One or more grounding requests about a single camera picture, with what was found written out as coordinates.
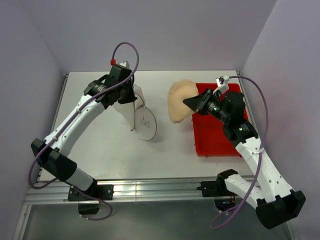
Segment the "purple cable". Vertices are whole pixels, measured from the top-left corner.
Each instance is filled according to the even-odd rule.
[[[253,83],[256,88],[258,89],[259,93],[261,94],[261,97],[262,97],[262,101],[263,101],[263,104],[264,104],[264,109],[265,109],[265,129],[264,129],[264,133],[263,133],[263,136],[261,138],[261,144],[260,144],[260,149],[261,150],[263,147],[264,147],[264,144],[265,144],[265,141],[266,141],[266,136],[267,136],[267,133],[268,133],[268,128],[269,128],[269,112],[268,112],[268,107],[267,107],[267,101],[266,101],[266,98],[263,94],[263,92],[261,91],[260,87],[258,86],[258,84],[256,84],[252,79],[246,77],[246,76],[230,76],[229,77],[230,79],[246,79],[248,80],[249,82]],[[259,172],[260,172],[260,168],[261,168],[261,163],[262,163],[262,152],[259,152],[259,159],[258,159],[258,166],[256,168],[256,172],[255,172],[255,175],[254,175],[254,178],[252,180],[252,183],[248,189],[248,191],[246,192],[246,194],[244,195],[241,203],[237,206],[234,206],[234,207],[231,207],[229,208],[228,210],[226,211],[223,211],[221,212],[220,214],[218,214],[211,222],[210,224],[210,228],[212,230],[218,230],[218,229],[221,229],[223,227],[225,227],[227,224],[229,224],[232,219],[238,214],[238,212],[243,208],[243,206],[246,204],[246,201],[252,191],[252,189],[254,188],[256,182],[257,182],[257,179],[258,179],[258,175],[259,175]],[[224,213],[228,213],[228,212],[232,212],[231,213],[231,216],[222,224],[218,225],[218,226],[215,226],[213,227],[213,225],[215,224],[215,222],[224,214]]]
[[[135,47],[132,43],[127,42],[127,41],[120,42],[120,43],[115,47],[115,49],[113,50],[112,59],[115,59],[115,54],[116,54],[117,49],[118,49],[121,45],[125,45],[125,44],[126,44],[126,45],[129,45],[130,47],[132,47],[133,50],[134,50],[134,52],[135,52],[135,54],[136,54],[136,63],[135,63],[134,69],[132,70],[132,72],[130,73],[130,75],[129,75],[125,80],[117,83],[116,85],[113,85],[113,86],[107,88],[106,90],[104,90],[104,91],[102,91],[102,92],[99,92],[99,93],[97,93],[96,95],[92,96],[92,97],[91,97],[90,99],[88,99],[82,106],[79,107],[79,110],[80,110],[79,112],[81,112],[89,103],[91,103],[91,102],[92,102],[93,100],[95,100],[96,98],[98,98],[98,97],[100,97],[101,95],[103,95],[103,94],[105,94],[105,93],[107,93],[107,92],[109,92],[109,91],[111,91],[111,90],[113,90],[113,89],[115,89],[115,88],[117,88],[117,87],[125,84],[125,83],[126,83],[127,81],[129,81],[129,80],[132,78],[132,76],[135,74],[135,72],[137,71],[138,65],[139,65],[139,53],[138,53],[138,50],[136,49],[136,47]],[[78,116],[78,114],[80,114],[79,112],[75,112],[75,113],[70,117],[70,119],[65,123],[65,125],[61,128],[61,130],[57,132],[57,134],[55,135],[56,138],[58,138],[58,137],[66,130],[66,128],[75,120],[75,118]],[[35,166],[38,158],[44,153],[44,151],[46,151],[46,150],[53,144],[54,141],[55,141],[55,140],[52,139],[50,142],[48,142],[48,144],[47,144],[46,146],[44,146],[43,149],[41,149],[41,151],[35,156],[34,161],[33,161],[32,165],[31,165],[31,167],[30,167],[30,170],[29,170],[29,173],[28,173],[28,183],[29,183],[30,187],[33,188],[33,189],[36,189],[36,190],[43,189],[43,188],[45,188],[46,186],[48,186],[49,184],[51,184],[52,182],[54,182],[55,180],[57,180],[57,178],[55,177],[54,179],[46,182],[46,183],[45,183],[44,185],[42,185],[42,186],[35,186],[35,185],[32,183],[32,180],[31,180],[32,170],[33,170],[33,168],[34,168],[34,166]],[[79,190],[79,192],[80,192],[81,194],[83,194],[83,195],[84,195],[85,197],[87,197],[87,198],[90,198],[90,199],[92,199],[92,200],[99,201],[99,202],[104,203],[104,204],[106,204],[106,205],[108,205],[108,206],[110,207],[110,213],[109,213],[106,217],[102,217],[102,218],[90,218],[90,220],[94,220],[94,221],[103,220],[103,219],[108,218],[108,217],[111,215],[113,209],[112,209],[112,207],[111,207],[111,205],[110,205],[109,203],[107,203],[107,202],[105,202],[105,201],[103,201],[103,200],[100,200],[100,199],[97,199],[97,198],[88,196],[88,195],[84,194],[81,190]]]

